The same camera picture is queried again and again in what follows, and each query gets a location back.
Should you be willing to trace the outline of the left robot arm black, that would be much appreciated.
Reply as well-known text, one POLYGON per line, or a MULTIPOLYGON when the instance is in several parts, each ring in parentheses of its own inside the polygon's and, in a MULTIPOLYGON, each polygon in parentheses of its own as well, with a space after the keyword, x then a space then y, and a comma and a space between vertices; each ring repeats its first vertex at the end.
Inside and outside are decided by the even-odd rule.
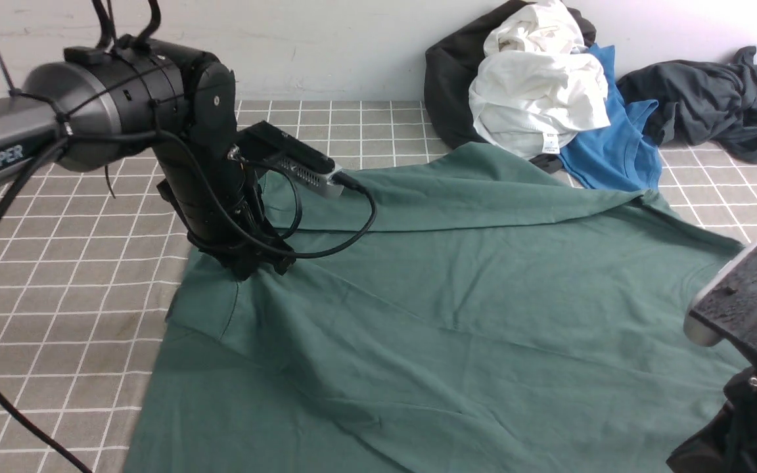
POLYGON ((208 52, 155 39, 68 48, 0 98, 0 186, 55 143, 51 161, 73 173, 151 149, 193 246, 241 281, 264 264, 285 273, 295 259, 256 183, 269 165, 241 150, 234 100, 233 72, 208 52))

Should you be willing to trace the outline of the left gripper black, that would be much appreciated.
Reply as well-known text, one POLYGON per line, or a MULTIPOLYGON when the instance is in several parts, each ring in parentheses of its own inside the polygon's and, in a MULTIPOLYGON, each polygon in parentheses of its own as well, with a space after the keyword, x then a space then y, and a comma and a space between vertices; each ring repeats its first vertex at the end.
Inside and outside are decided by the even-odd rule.
POLYGON ((264 216, 256 172, 243 170, 226 153, 186 141, 155 146, 165 180, 160 195, 187 228, 187 239, 238 281, 268 265, 283 275, 294 265, 292 248, 264 216))

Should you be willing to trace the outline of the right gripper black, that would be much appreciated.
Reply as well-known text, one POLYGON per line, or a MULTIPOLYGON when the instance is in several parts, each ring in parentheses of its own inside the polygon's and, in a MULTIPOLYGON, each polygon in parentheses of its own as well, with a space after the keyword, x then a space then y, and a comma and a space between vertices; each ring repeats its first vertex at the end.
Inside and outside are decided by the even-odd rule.
POLYGON ((666 463, 674 472, 757 472, 757 296, 720 299, 696 308, 694 316, 718 329, 750 365, 724 387, 718 415, 666 463))

